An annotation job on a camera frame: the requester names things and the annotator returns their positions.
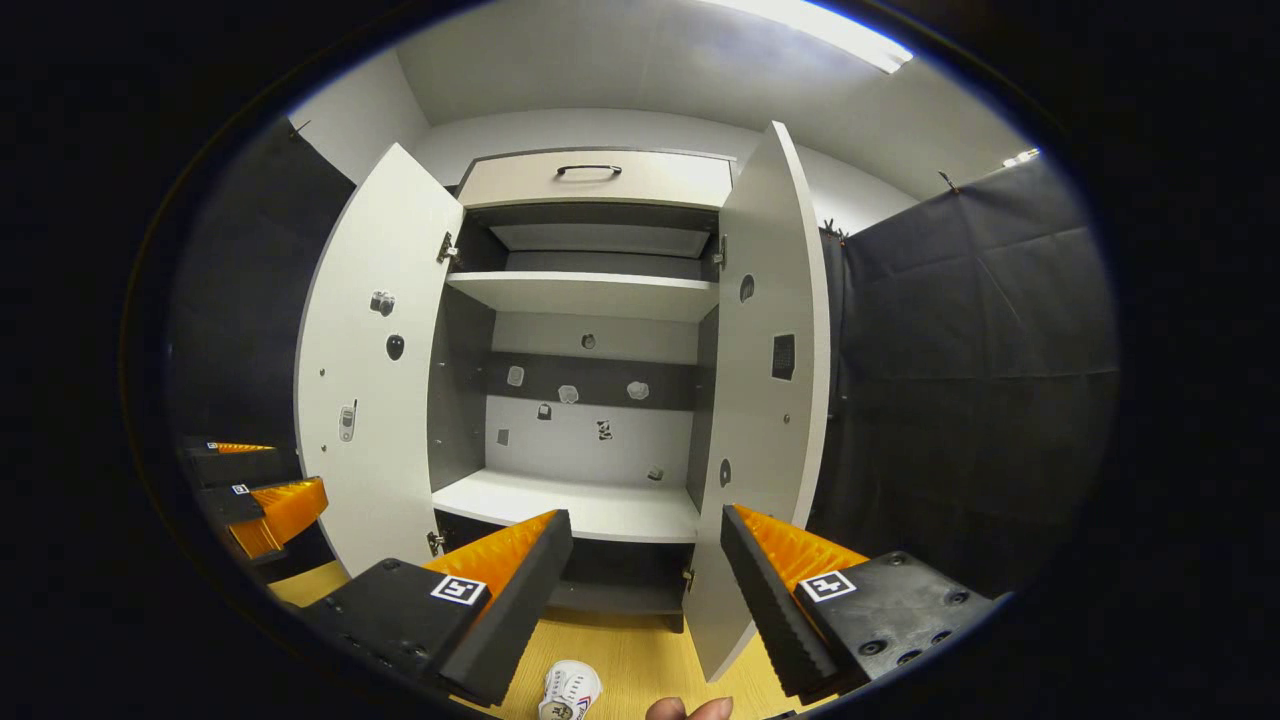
wooden floor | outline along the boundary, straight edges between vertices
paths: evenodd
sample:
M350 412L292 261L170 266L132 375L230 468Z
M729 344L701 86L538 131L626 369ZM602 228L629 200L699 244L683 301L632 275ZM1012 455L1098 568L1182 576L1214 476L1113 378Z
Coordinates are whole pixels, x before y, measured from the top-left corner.
M282 600L310 605L347 582L338 562L269 585ZM672 633L659 618L589 615L548 610L539 620L500 707L480 708L498 717L534 720L543 676L557 660L580 660L600 674L604 693L591 720L639 720L658 698L677 696L692 710L717 697L733 698L733 717L771 717L801 711L782 694L756 635L724 676L703 682L689 630Z

white ceiling panel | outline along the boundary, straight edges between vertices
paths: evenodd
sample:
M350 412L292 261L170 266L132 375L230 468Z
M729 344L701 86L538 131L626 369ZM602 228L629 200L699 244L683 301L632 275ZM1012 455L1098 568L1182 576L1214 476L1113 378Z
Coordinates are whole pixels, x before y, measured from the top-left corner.
M788 27L698 0L499 0L398 47L433 126L521 110L617 108L796 142L915 196L1029 142L916 58L884 74Z

white sneaker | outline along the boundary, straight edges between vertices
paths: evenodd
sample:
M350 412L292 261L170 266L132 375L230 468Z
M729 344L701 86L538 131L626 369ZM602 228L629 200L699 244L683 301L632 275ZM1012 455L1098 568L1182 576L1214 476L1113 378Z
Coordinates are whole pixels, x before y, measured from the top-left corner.
M591 666L577 660L561 660L547 671L539 720L582 720L591 703L600 700L604 685Z

cabinet door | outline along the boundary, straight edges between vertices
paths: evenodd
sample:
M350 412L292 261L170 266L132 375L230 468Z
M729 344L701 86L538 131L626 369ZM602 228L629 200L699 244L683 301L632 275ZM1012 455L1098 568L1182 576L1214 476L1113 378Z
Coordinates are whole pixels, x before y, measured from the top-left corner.
M448 272L436 255L461 225L462 205L392 145L311 279L294 368L298 451L303 471L324 478L320 527L352 577L384 557L431 557L426 386ZM394 297L389 314L371 309L375 292ZM402 342L389 346L393 336Z
M707 682L755 625L719 544L737 502L804 527L827 423L831 325L809 184L786 127L772 123L719 214L716 404L694 582L685 618Z

white wall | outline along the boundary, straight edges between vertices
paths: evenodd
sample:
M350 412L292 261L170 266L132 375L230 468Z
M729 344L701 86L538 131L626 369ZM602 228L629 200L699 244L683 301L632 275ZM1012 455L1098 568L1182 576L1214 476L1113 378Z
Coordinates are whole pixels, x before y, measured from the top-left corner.
M666 113L530 110L430 128L410 152L442 184L457 184L474 158L541 147L621 145L750 158L760 133ZM910 195L835 158L800 147L818 222L856 232L915 205Z
M412 151L429 128L396 50L375 55L293 109L289 122L355 183L393 142Z

